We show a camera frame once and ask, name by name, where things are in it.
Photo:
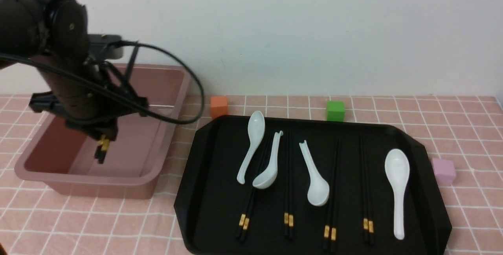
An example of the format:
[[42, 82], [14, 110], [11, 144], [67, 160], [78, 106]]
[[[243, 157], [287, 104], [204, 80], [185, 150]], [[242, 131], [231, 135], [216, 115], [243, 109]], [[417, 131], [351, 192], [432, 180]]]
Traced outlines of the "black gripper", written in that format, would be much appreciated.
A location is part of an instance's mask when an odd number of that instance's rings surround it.
[[103, 90], [53, 90], [35, 93], [29, 107], [33, 112], [48, 112], [64, 120], [67, 128], [80, 131], [95, 140], [102, 135], [114, 141], [118, 118], [138, 110], [103, 94]]

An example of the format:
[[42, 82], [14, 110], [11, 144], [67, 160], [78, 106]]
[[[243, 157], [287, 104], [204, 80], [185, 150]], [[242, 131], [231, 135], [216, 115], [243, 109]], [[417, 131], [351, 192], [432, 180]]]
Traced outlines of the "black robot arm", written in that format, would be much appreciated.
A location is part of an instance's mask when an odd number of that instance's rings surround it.
[[50, 90], [32, 94], [31, 110], [51, 113], [95, 140], [114, 141], [118, 118], [136, 110], [53, 71], [73, 74], [147, 108], [147, 98], [129, 83], [131, 69], [123, 75], [110, 63], [123, 56], [121, 42], [120, 35], [89, 34], [87, 9], [76, 0], [1, 0], [1, 55], [48, 68], [39, 73]]

